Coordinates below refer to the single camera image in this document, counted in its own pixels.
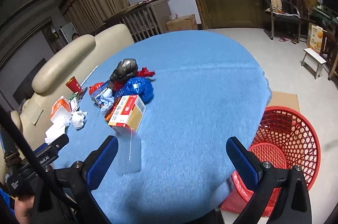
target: white stool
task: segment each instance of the white stool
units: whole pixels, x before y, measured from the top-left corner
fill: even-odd
[[[311,48],[304,49],[304,51],[305,51],[305,55],[304,55],[303,61],[301,62],[301,65],[302,66],[304,65],[304,60],[307,55],[311,57],[317,63],[317,70],[315,74],[315,79],[317,79],[318,76],[322,76],[323,65],[326,62],[326,60],[322,58],[318,53],[316,53]]]

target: red paper cup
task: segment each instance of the red paper cup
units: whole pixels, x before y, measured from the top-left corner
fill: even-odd
[[[81,86],[79,82],[75,79],[75,76],[73,76],[71,79],[67,81],[65,84],[72,92],[80,92],[81,91]]]

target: human hand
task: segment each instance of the human hand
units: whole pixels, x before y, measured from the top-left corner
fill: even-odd
[[[23,195],[19,198],[15,198],[14,212],[16,220],[20,224],[30,224],[31,214],[30,211],[33,208],[34,196]]]

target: red plastic basket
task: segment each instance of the red plastic basket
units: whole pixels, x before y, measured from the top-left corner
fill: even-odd
[[[318,137],[310,122],[300,113],[286,107],[267,107],[259,124],[253,143],[249,148],[261,161],[270,161],[277,168],[302,166],[307,187],[310,190],[316,180],[320,165]],[[253,192],[248,190],[237,172],[232,175],[234,186],[247,203]],[[264,216],[269,216],[276,203],[279,189],[275,189]],[[222,209],[231,204],[228,198]]]

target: beige leather sofa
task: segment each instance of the beige leather sofa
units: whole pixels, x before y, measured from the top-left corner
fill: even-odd
[[[81,84],[90,72],[102,62],[125,47],[134,44],[124,24],[118,24],[97,34],[83,35],[55,54],[33,79],[35,93],[23,106],[19,115],[14,111],[11,118],[34,150],[45,141],[45,132],[52,125],[51,108],[60,96],[72,95],[65,83],[75,76]],[[6,166],[0,149],[0,180],[3,181]]]

